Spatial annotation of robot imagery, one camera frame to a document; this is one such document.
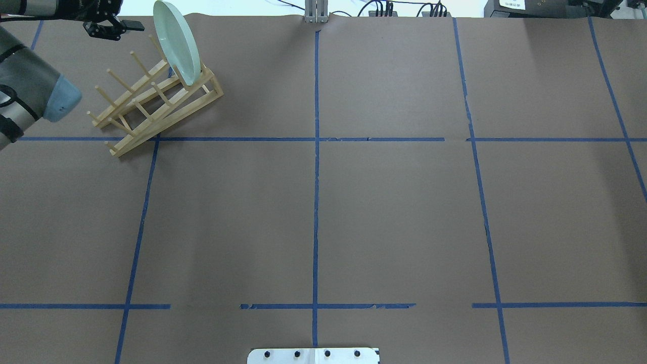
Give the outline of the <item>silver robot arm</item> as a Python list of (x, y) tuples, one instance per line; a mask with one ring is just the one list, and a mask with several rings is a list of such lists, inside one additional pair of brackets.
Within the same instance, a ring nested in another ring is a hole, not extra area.
[[(118, 19), (121, 1), (2, 1), (2, 23), (67, 20), (83, 23), (90, 37), (118, 41), (141, 22)], [(12, 33), (1, 31), (1, 148), (44, 118), (58, 122), (82, 99), (81, 91)]]

